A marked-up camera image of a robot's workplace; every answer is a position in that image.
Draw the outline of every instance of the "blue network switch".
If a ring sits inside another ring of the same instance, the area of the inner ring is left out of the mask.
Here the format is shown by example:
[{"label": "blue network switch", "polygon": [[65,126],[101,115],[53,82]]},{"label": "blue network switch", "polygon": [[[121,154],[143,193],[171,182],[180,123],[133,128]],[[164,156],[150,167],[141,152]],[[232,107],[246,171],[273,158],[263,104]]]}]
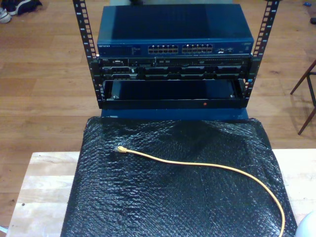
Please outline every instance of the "blue network switch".
[{"label": "blue network switch", "polygon": [[107,6],[100,57],[249,55],[253,37],[239,4]]}]

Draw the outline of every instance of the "wooden chair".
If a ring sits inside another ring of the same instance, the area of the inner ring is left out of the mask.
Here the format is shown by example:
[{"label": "wooden chair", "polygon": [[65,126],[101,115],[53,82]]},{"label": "wooden chair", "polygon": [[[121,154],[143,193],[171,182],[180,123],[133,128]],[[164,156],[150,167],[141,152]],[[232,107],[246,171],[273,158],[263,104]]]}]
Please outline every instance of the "wooden chair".
[{"label": "wooden chair", "polygon": [[316,99],[315,99],[315,94],[314,94],[314,90],[313,90],[313,85],[311,82],[311,78],[310,75],[316,75],[316,72],[312,72],[312,69],[316,66],[316,60],[311,64],[311,66],[307,69],[307,71],[303,74],[303,76],[301,77],[301,79],[298,81],[298,83],[296,84],[296,86],[293,88],[293,90],[291,91],[291,95],[294,93],[294,91],[299,87],[299,85],[304,81],[305,78],[307,78],[307,83],[308,83],[308,87],[310,89],[310,93],[311,93],[311,97],[312,97],[312,101],[313,101],[313,105],[314,105],[314,109],[311,112],[311,114],[308,116],[307,120],[305,121],[305,123],[303,124],[303,127],[301,128],[301,130],[298,132],[298,135],[301,135],[301,133],[304,131],[305,127],[307,126],[307,124],[309,124],[309,122],[312,120],[312,118],[314,117],[314,115],[316,114]]}]

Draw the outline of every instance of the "black rack frame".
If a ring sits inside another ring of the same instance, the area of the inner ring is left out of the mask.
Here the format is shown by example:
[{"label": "black rack frame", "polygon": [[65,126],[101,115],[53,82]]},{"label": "black rack frame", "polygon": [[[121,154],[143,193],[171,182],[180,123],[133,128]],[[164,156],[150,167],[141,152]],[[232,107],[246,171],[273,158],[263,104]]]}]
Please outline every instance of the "black rack frame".
[{"label": "black rack frame", "polygon": [[256,44],[254,45],[253,55],[250,58],[249,70],[246,73],[243,99],[236,101],[232,99],[219,100],[161,100],[161,101],[107,101],[106,96],[109,87],[104,88],[100,77],[100,69],[98,63],[98,57],[96,54],[90,21],[88,17],[87,7],[85,0],[73,0],[76,17],[80,29],[81,39],[85,50],[86,58],[88,61],[95,94],[97,97],[98,105],[100,109],[117,109],[118,106],[123,109],[167,109],[170,108],[245,108],[250,99],[252,88],[256,81],[256,77],[259,71],[259,67],[268,43],[268,39],[271,33],[273,22],[276,17],[277,8],[281,0],[266,0],[267,5],[265,13],[261,22],[260,31]]}]

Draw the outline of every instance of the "metal bracket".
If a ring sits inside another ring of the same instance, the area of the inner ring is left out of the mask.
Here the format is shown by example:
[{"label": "metal bracket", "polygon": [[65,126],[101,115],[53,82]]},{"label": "metal bracket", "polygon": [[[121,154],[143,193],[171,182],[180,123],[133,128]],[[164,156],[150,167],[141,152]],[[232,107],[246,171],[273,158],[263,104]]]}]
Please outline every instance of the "metal bracket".
[{"label": "metal bracket", "polygon": [[279,0],[268,0],[267,1],[267,6],[265,10],[265,14],[263,16],[262,22],[261,22],[261,27],[259,31],[259,35],[256,41],[256,44],[254,46],[254,52],[252,56],[252,62],[250,66],[250,70],[248,72],[246,81],[245,81],[245,87],[243,90],[243,95],[246,99],[246,104],[247,106],[251,91],[253,88],[253,85],[255,83],[259,67],[263,58],[263,54],[265,52],[268,39],[271,33],[272,25],[276,17],[277,13],[277,8],[279,5]]},{"label": "metal bracket", "polygon": [[92,37],[91,26],[85,0],[73,0],[76,17],[80,29],[81,39],[88,61],[95,94],[98,100],[99,108],[102,108],[102,102],[105,101],[102,81],[100,80],[100,69],[98,67],[98,58]]}]

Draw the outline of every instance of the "chair leg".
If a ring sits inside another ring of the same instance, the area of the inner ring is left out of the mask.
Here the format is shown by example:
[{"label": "chair leg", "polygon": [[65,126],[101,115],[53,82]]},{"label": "chair leg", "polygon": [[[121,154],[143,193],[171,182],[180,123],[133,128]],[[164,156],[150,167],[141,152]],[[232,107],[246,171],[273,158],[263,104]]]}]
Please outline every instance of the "chair leg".
[{"label": "chair leg", "polygon": [[308,75],[309,72],[316,66],[316,60],[310,65],[310,67],[307,69],[307,71],[302,75],[301,79],[298,81],[298,83],[295,85],[293,90],[291,91],[291,95],[294,93],[294,91],[299,87],[299,85],[304,81],[306,76]]},{"label": "chair leg", "polygon": [[304,131],[305,127],[307,126],[307,124],[309,124],[309,122],[312,120],[312,118],[314,117],[315,114],[316,114],[316,107],[313,109],[313,111],[311,112],[311,114],[308,116],[307,120],[306,120],[305,123],[303,124],[303,127],[302,127],[301,130],[298,132],[298,135],[301,135],[301,133]]}]

